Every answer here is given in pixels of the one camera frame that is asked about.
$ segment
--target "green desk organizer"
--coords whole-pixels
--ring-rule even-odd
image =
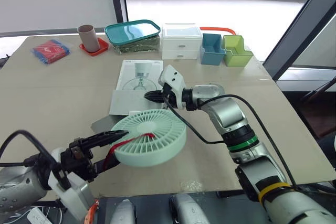
[[[244,49],[244,39],[240,35],[224,35],[223,46],[226,55],[224,61],[228,67],[244,67],[253,53]]]

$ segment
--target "orange handle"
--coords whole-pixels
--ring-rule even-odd
[[[95,212],[98,208],[99,202],[96,199],[94,201],[94,204],[92,205],[92,207],[89,209],[88,213],[85,216],[85,220],[84,220],[84,224],[93,224],[93,217],[95,216]]]
[[[201,30],[207,30],[207,31],[228,31],[229,33],[236,35],[236,32],[233,31],[230,28],[225,28],[225,27],[208,27],[208,26],[201,26]]]

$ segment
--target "beige tabletop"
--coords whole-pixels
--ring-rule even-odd
[[[91,57],[78,48],[78,36],[57,38],[72,45],[72,53],[44,65],[31,48],[52,37],[29,37],[0,70],[0,142],[11,132],[26,129],[48,149],[67,147],[77,137],[93,135],[92,122],[108,115],[123,59],[157,60],[157,52],[117,55],[112,48]],[[297,183],[335,179],[334,169],[277,85],[255,58],[245,68],[205,66],[199,60],[165,60],[185,78],[187,86],[221,84],[226,93],[241,95],[255,108],[282,152]],[[251,127],[279,162],[255,118],[242,105]],[[207,114],[180,113],[209,141],[221,140]],[[94,161],[109,147],[93,149]],[[2,162],[21,162],[37,153],[24,138],[8,146]],[[150,167],[124,165],[99,175],[90,188],[95,196],[129,196],[189,191],[240,189],[225,145],[206,145],[190,130],[183,150],[170,161]],[[54,199],[49,192],[44,198]]]

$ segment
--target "teal plastic container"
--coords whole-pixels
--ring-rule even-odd
[[[224,61],[228,67],[244,67],[253,53],[245,50],[244,39],[240,35],[224,35],[223,48],[226,50]]]
[[[160,27],[148,19],[109,25],[104,29],[107,38],[115,46],[125,45],[158,35]]]
[[[220,65],[225,56],[225,50],[221,45],[222,37],[220,34],[203,34],[201,64]]]
[[[160,48],[161,29],[153,21],[147,19],[109,25],[104,31],[119,54],[158,51]]]

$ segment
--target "container lid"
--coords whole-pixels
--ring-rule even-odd
[[[164,38],[202,38],[201,30],[195,23],[165,23],[162,29]]]
[[[142,19],[109,25],[104,31],[110,42],[119,46],[156,36],[161,29],[153,21]]]

